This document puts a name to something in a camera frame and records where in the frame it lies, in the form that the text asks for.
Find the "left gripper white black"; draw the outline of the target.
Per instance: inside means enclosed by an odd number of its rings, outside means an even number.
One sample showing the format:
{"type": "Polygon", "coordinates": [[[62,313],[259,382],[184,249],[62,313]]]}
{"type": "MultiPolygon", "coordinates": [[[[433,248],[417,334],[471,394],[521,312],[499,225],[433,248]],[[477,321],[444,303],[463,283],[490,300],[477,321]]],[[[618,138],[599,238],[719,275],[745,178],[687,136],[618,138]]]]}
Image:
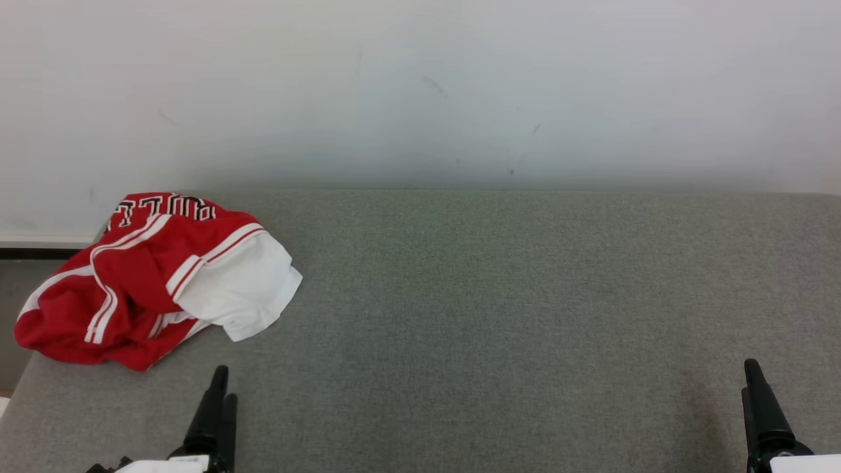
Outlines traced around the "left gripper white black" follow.
{"type": "Polygon", "coordinates": [[[228,376],[227,366],[216,367],[187,428],[183,449],[165,460],[127,461],[115,472],[207,472],[211,463],[212,472],[234,472],[238,397],[227,394],[228,376]]]}

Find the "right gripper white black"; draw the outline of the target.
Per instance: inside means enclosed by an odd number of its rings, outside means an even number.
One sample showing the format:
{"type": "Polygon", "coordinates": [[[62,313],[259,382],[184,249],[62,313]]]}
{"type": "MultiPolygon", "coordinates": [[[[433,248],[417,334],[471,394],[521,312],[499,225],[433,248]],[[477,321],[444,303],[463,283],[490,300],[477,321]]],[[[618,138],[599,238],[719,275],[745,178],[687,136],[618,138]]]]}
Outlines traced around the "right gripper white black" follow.
{"type": "Polygon", "coordinates": [[[815,455],[796,442],[774,390],[756,359],[744,362],[741,390],[748,472],[840,472],[840,454],[815,455]]]}

